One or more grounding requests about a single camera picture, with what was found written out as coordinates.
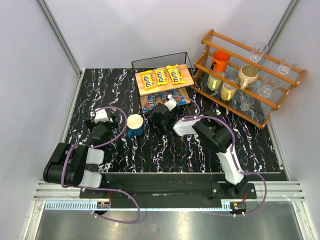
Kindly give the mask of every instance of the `marble surface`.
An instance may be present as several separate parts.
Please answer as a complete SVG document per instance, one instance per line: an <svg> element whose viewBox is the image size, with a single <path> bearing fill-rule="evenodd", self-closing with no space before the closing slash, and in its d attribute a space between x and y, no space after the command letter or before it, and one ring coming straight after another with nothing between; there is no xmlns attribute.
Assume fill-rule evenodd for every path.
<svg viewBox="0 0 320 240"><path fill-rule="evenodd" d="M236 136L236 153L244 171L280 172L278 160L268 127L259 129L224 107L188 89L189 96L199 104L201 111L209 109L220 115ZM96 108L116 106L127 114L141 114L139 93L131 68L86 69L78 93L66 142L85 144L89 130L84 119ZM172 113L180 118L195 113L195 106L176 107ZM115 134L123 127L123 117L114 113L120 122ZM170 136L162 134L150 123L147 114L145 133L128 138L125 134L112 143L105 152L107 163L99 166L100 172L143 173L217 173L222 171L216 154L200 144L196 135Z"/></svg>

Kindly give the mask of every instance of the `blue cup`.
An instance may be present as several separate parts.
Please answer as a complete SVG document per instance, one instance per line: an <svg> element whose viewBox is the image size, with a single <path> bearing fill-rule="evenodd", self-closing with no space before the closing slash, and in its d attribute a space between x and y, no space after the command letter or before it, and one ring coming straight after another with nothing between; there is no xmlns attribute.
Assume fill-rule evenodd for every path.
<svg viewBox="0 0 320 240"><path fill-rule="evenodd" d="M129 128L129 132L127 134L129 138L141 136L145 131L144 119L139 114L130 115L127 119L127 126Z"/></svg>

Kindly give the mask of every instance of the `metal floor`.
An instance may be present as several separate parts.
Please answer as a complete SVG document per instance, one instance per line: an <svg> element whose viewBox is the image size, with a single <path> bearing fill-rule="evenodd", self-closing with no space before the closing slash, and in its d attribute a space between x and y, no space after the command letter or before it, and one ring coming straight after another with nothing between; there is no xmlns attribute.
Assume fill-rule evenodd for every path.
<svg viewBox="0 0 320 240"><path fill-rule="evenodd" d="M258 206L249 202L249 211ZM133 220L136 212L109 212ZM302 240L289 202L266 202L255 214L214 216L209 212L141 213L140 223L119 224L94 218L88 211L44 210L37 240Z"/></svg>

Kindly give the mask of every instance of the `yellow mug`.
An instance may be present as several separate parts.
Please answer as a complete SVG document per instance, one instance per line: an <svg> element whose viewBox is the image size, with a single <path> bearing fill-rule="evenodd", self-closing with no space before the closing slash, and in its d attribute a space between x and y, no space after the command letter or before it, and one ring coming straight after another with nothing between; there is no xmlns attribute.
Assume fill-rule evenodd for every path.
<svg viewBox="0 0 320 240"><path fill-rule="evenodd" d="M224 82L221 88L221 98L224 101L229 101L236 93L237 89L234 86Z"/></svg>
<svg viewBox="0 0 320 240"><path fill-rule="evenodd" d="M224 72L215 72L216 74L224 77L225 76L225 73ZM209 75L208 77L208 89L210 89L211 91L216 91L218 90L218 88L220 87L220 84L222 83L222 81L215 77L215 76L212 76L212 75Z"/></svg>
<svg viewBox="0 0 320 240"><path fill-rule="evenodd" d="M236 81L241 87L241 90L244 90L247 87L252 86L255 84L259 76L258 69L251 65L244 65L242 66L238 74L236 76Z"/></svg>

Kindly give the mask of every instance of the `snack rack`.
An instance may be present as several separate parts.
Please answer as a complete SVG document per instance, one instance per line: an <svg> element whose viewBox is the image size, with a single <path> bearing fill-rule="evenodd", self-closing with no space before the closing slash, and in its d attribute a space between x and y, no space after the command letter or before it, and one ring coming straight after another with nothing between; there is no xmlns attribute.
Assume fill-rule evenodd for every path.
<svg viewBox="0 0 320 240"><path fill-rule="evenodd" d="M145 90L144 82L140 75L141 72L166 67L168 65L174 66L176 64L179 65L179 69L184 79L184 83L173 84L167 69L165 69L169 83L166 85L159 85L155 88ZM144 105L146 104L148 95L150 94L156 94L164 91L179 89L180 94L182 96L188 97L186 87L193 86L195 84L193 74L191 74L192 65L187 52L179 52L169 55L135 60L131 62L131 65L132 71L135 73L135 79L137 82L142 107L144 107ZM152 73L152 78L154 83L157 84L157 78L154 72ZM190 100L188 99L185 99L185 101L186 104L190 103ZM159 102L162 102L160 97L157 98L156 103Z"/></svg>
<svg viewBox="0 0 320 240"><path fill-rule="evenodd" d="M282 75L278 73L278 66L281 60L267 54L263 56L259 63L255 63L249 60L252 50L251 47L217 33L213 29L204 35L201 43L205 44L205 48L203 54L194 64L194 66L198 68L194 76L194 90L261 129L266 126L271 115L281 107L291 90L300 84L307 72L306 70L295 67L290 70L287 75ZM228 66L224 71L224 77L211 70L212 56L216 50L222 50L231 55ZM259 77L253 86L241 90L240 85L236 81L236 77L238 70L244 65L256 67L259 71ZM261 81L263 81L263 77L267 74L276 76L281 79L282 82L281 87L279 87L270 98L264 98L258 93ZM208 89L207 81L209 75L238 89L230 101L224 101L220 97L222 84L217 91ZM252 96L255 101L247 112L243 112L240 109L241 98L244 95Z"/></svg>

